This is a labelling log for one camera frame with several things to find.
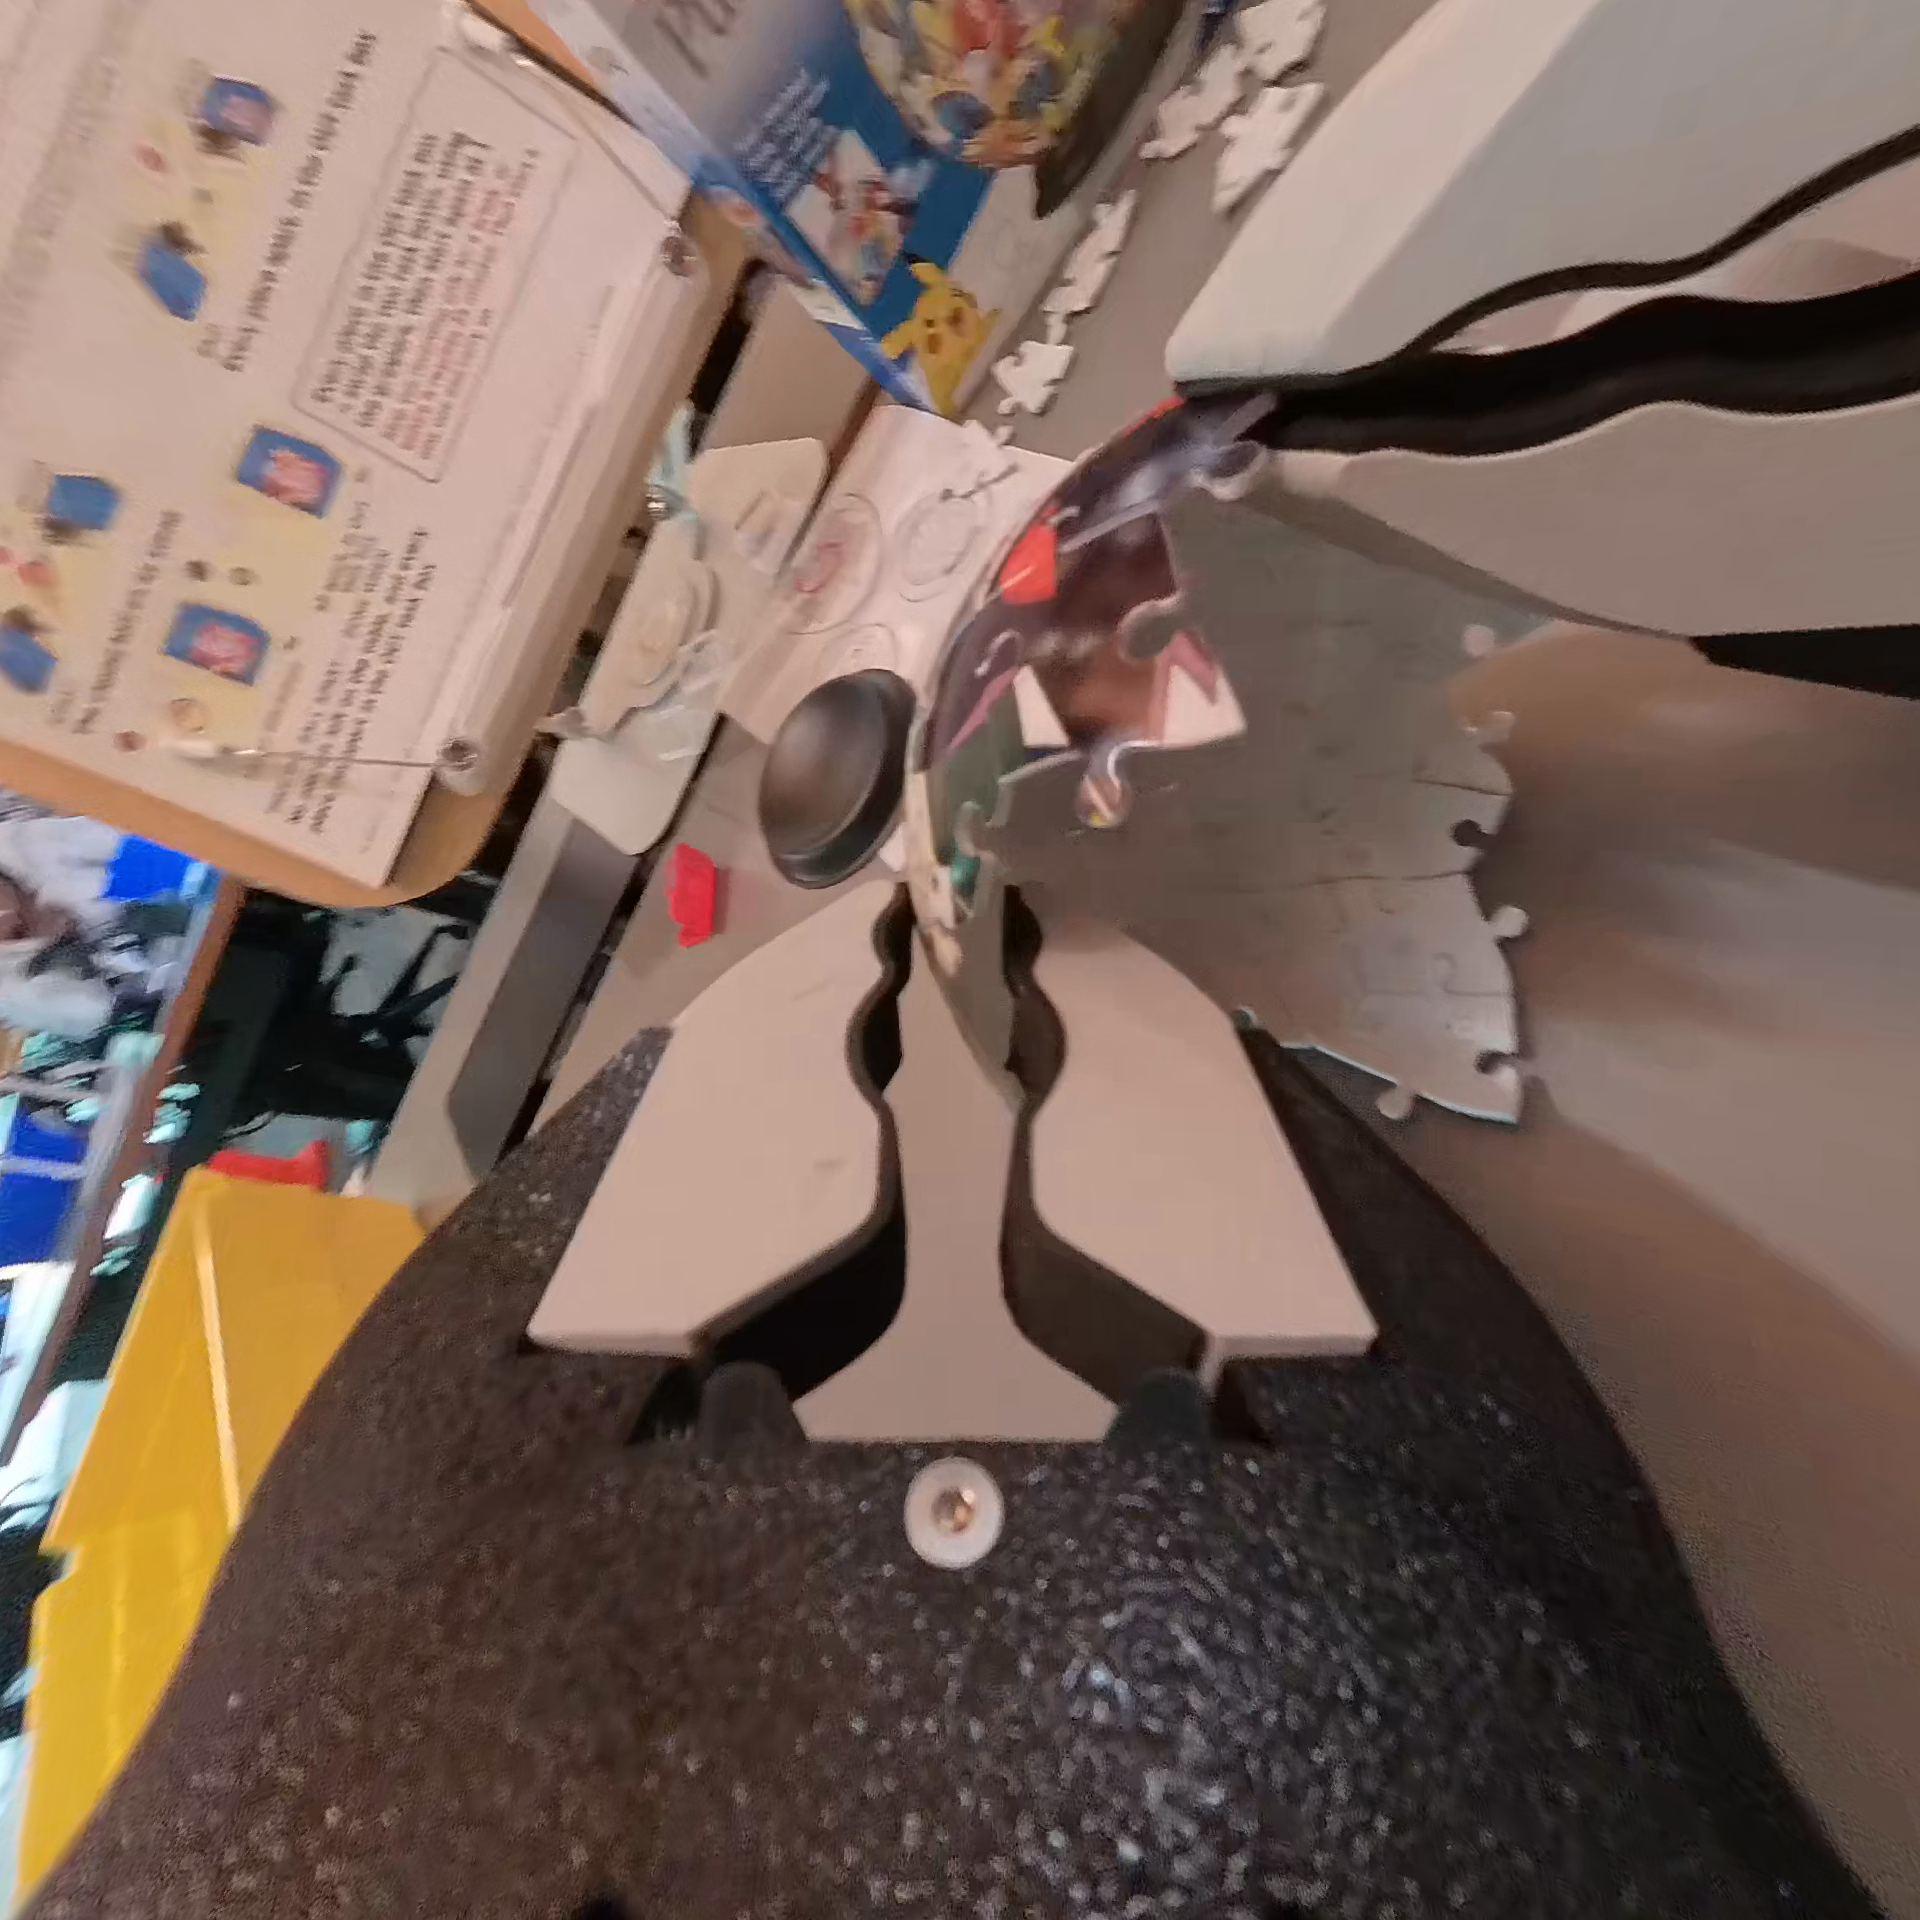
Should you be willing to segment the folded puzzle leaflet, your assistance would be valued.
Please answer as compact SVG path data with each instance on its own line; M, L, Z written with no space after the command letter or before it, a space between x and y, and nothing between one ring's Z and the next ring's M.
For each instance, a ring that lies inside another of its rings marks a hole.
M923 688L987 563L1066 471L999 427L877 407L783 566L777 711L863 666Z

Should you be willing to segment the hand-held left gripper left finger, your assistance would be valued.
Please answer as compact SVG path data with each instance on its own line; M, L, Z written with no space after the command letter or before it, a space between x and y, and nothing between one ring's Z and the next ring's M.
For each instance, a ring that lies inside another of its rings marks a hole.
M906 1296L885 1081L901 1062L906 888L868 879L741 957L671 1023L525 1336L554 1353L818 1386Z

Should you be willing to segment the black round ball stand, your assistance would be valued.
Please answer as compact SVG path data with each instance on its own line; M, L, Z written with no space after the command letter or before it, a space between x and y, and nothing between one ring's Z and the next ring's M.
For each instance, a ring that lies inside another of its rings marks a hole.
M759 771L759 835L806 891L868 865L897 826L916 695L889 666L815 685L781 719Z

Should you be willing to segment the partly built puzzle ball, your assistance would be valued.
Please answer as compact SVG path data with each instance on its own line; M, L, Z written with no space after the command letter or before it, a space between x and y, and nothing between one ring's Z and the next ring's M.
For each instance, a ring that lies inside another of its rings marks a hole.
M1386 1117L1514 1125L1529 918L1473 878L1514 783L1449 696L1499 619L1269 519L1274 408L1127 423L967 589L902 759L922 944L987 1065L1015 1049L1011 922L1079 917L1367 1072Z

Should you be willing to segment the blue puzzle box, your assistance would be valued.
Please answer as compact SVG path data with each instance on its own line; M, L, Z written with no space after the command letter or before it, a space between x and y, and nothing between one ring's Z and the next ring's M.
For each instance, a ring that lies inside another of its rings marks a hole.
M1087 235L1180 2L535 2L899 402L959 415Z

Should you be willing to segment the scattered white puzzle pieces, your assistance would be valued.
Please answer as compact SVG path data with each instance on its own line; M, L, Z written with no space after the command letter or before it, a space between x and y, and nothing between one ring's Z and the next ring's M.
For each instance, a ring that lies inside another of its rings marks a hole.
M1326 88L1309 67L1326 19L1324 2L1202 3L1187 67L1138 123L1119 171L1204 150L1212 154L1207 203L1217 216L1231 214L1289 165L1321 109ZM991 365L996 443L1013 437L1015 423L1043 415L1066 383L1071 329L1103 297L1135 206L1134 183L1119 183L1093 206L1033 325Z

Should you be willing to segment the yellow plastic bin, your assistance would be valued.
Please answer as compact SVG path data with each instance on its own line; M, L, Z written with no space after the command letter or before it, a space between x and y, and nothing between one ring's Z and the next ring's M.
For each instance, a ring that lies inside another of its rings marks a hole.
M367 1194L182 1178L41 1543L15 1897L145 1736L299 1405L423 1239Z

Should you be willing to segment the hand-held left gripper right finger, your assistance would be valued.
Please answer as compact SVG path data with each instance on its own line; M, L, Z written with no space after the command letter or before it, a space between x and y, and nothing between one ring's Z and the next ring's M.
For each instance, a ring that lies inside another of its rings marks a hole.
M1229 1011L1117 927L1005 902L1020 1085L1001 1279L1103 1401L1355 1359L1379 1326Z

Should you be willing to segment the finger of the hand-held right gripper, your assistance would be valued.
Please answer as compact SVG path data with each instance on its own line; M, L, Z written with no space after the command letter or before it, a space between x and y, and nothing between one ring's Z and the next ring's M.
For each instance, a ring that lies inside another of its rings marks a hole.
M1433 3L1266 187L1165 374L1342 376L1562 286L1675 279L1915 119L1915 2Z
M1371 557L1668 638L1915 626L1915 267L1583 286L1259 381L1278 512Z

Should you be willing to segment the clear plastic bag with parts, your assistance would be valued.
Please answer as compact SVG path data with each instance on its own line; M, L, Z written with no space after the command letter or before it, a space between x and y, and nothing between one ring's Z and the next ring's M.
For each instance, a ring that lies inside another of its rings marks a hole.
M707 449L647 535L582 690L546 722L550 793L618 851L679 813L828 471L818 439Z

